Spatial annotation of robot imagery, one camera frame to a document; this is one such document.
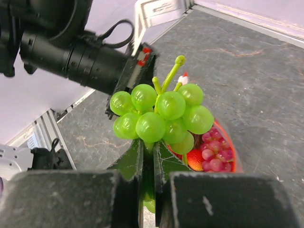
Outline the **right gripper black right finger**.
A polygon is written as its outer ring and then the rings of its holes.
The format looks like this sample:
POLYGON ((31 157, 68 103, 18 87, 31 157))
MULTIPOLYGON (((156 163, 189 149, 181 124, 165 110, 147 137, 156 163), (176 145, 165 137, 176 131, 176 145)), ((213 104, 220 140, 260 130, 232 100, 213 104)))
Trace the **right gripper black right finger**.
POLYGON ((160 228, 299 228, 283 185, 265 175, 191 171, 162 142, 153 149, 160 228))

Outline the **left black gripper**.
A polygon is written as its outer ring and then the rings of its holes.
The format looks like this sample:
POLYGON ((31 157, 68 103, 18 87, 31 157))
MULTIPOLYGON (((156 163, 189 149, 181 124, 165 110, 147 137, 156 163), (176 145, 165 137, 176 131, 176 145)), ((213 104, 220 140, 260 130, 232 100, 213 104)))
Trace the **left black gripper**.
POLYGON ((151 45, 142 43, 139 45, 135 55, 132 56, 132 49, 127 48, 125 53, 107 46, 111 52, 110 64, 111 74, 108 76, 106 93, 108 94, 105 114, 112 120, 117 115, 110 109, 110 99, 113 94, 119 91, 131 93, 139 84, 152 85, 155 64, 158 53, 151 45))

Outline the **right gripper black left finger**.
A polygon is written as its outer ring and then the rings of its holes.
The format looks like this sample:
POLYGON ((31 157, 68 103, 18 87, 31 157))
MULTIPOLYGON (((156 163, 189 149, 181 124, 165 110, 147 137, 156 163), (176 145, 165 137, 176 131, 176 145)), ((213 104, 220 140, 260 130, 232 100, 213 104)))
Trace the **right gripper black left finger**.
POLYGON ((3 228, 141 228, 143 143, 107 170, 27 171, 14 175, 0 199, 3 228))

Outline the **red strawberry bunch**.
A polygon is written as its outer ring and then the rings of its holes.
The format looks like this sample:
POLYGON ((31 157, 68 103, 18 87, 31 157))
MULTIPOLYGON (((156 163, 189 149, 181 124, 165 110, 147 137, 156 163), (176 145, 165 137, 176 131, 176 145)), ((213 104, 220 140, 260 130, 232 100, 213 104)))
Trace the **red strawberry bunch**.
POLYGON ((203 171, 203 158, 201 150, 191 148, 191 144, 182 145, 181 143, 167 145, 169 150, 183 162, 184 155, 187 158, 187 165, 194 171, 203 171))

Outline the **purple grape bunch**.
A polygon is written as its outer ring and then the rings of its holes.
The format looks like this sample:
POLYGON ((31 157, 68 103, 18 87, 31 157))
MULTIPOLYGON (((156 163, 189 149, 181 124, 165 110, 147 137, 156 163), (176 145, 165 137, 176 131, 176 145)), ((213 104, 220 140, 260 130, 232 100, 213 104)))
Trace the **purple grape bunch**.
POLYGON ((204 172, 232 172, 234 167, 234 155, 232 146, 226 140, 220 130, 214 125, 201 136, 203 141, 200 146, 203 158, 204 172))

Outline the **clear orange zip top bag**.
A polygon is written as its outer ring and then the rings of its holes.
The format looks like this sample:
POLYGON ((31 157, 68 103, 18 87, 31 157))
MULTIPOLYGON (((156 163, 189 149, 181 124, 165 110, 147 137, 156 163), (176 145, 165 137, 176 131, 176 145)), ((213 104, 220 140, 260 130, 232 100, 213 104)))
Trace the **clear orange zip top bag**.
POLYGON ((217 120, 204 134, 187 134, 184 139, 181 136, 182 128, 173 124, 163 139, 169 150, 180 160, 187 159, 187 165, 193 171, 243 171, 230 137, 217 120))

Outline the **green grape bunch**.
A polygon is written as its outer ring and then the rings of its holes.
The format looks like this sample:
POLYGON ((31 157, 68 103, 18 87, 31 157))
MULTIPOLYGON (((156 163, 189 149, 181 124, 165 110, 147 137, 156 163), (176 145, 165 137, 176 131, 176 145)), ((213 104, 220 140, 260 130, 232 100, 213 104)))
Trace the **green grape bunch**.
POLYGON ((131 140, 130 148, 111 168, 133 185, 123 191, 123 198, 136 197, 136 205, 156 211, 160 200, 156 188, 163 186, 172 171, 189 171, 187 154, 195 144, 194 135, 209 131, 214 116, 201 105, 204 94, 196 84, 178 82, 174 90, 168 86, 185 63, 183 55, 160 84, 137 85, 131 93, 116 92, 110 101, 117 114, 114 134, 131 140))

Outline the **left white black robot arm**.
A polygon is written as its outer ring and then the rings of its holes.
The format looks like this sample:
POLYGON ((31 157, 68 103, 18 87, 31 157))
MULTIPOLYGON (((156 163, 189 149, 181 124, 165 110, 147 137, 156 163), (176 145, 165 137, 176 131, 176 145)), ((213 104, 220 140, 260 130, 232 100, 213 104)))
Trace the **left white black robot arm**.
POLYGON ((0 72, 14 77, 20 56, 24 69, 42 69, 113 98, 139 84, 152 83, 156 50, 135 46, 133 34, 106 43, 113 32, 86 31, 90 0, 3 0, 0 3, 0 72))

